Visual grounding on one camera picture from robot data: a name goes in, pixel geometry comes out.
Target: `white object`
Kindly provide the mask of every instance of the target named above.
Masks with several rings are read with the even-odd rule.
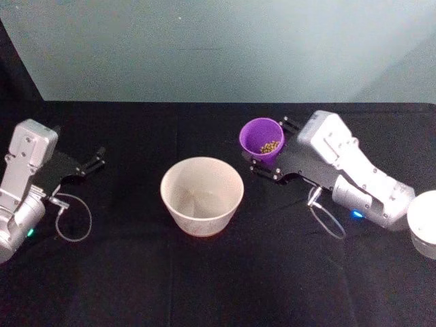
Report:
[[[212,236],[224,229],[244,195],[238,172],[210,157],[178,162],[163,176],[161,197],[177,225],[192,236]]]
[[[436,259],[436,191],[417,196],[407,210],[411,240],[426,257]]]

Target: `black tablecloth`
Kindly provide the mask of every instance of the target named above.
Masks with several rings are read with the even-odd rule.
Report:
[[[56,236],[47,205],[16,255],[0,265],[1,326],[436,326],[436,262],[409,232],[354,221],[325,195],[347,230],[327,235],[305,206],[309,186],[274,185],[249,171],[238,133],[259,116],[305,122],[338,112],[380,169],[436,189],[436,109],[428,104],[14,103],[1,108],[0,151],[33,118],[63,127],[58,149],[86,161],[100,145],[107,166],[63,191],[94,215],[84,242]],[[194,156],[235,167],[245,196],[228,227],[184,234],[159,196],[165,171]],[[61,227],[87,216],[72,202]]]

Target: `black table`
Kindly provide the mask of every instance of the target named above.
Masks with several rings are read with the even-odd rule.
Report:
[[[428,104],[15,103],[1,108],[0,152],[15,125],[62,125],[58,149],[86,161],[107,148],[105,170],[63,189],[94,214],[88,239],[56,236],[56,208],[0,266],[0,326],[436,326],[436,262],[409,232],[353,221],[323,205],[348,237],[327,235],[305,206],[309,186],[252,175],[238,133],[258,116],[305,122],[338,112],[380,169],[436,189],[436,109]],[[159,196],[165,171],[193,156],[235,167],[243,202],[219,235],[193,238]],[[5,163],[1,163],[3,173]],[[81,233],[78,204],[61,227]]]

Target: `purple cup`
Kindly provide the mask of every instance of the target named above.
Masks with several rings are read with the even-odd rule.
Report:
[[[279,141],[278,147],[272,152],[261,153],[260,149],[272,141]],[[285,144],[285,135],[278,122],[269,118],[257,118],[241,129],[239,143],[254,159],[272,164]]]

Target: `plastic cup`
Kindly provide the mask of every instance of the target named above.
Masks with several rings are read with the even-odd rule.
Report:
[[[262,153],[261,148],[272,141],[279,141],[277,148],[269,153]],[[278,122],[269,118],[257,118],[241,129],[239,143],[254,159],[271,164],[285,144],[285,135]]]
[[[227,226],[244,195],[238,172],[228,163],[194,157],[176,163],[163,176],[161,197],[177,225],[207,237]]]
[[[436,260],[436,191],[414,198],[407,209],[411,241],[422,255]]]

